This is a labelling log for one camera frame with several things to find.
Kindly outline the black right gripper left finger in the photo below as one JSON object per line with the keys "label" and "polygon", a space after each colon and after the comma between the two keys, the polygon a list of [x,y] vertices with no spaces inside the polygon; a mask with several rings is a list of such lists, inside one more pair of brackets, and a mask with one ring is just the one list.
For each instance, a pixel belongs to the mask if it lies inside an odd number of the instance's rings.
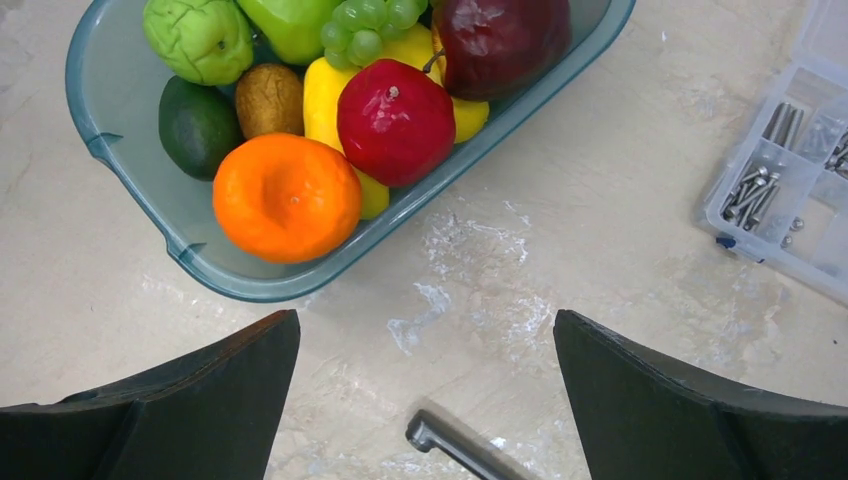
{"label": "black right gripper left finger", "polygon": [[201,349],[53,404],[1,411],[5,479],[260,479],[301,338],[274,312]]}

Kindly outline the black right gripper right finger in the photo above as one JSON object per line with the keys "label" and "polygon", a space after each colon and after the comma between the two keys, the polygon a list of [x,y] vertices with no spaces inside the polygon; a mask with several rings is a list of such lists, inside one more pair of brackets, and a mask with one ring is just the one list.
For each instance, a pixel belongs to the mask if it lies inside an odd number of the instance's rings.
{"label": "black right gripper right finger", "polygon": [[729,380],[571,310],[553,335],[595,479],[843,479],[847,410]]}

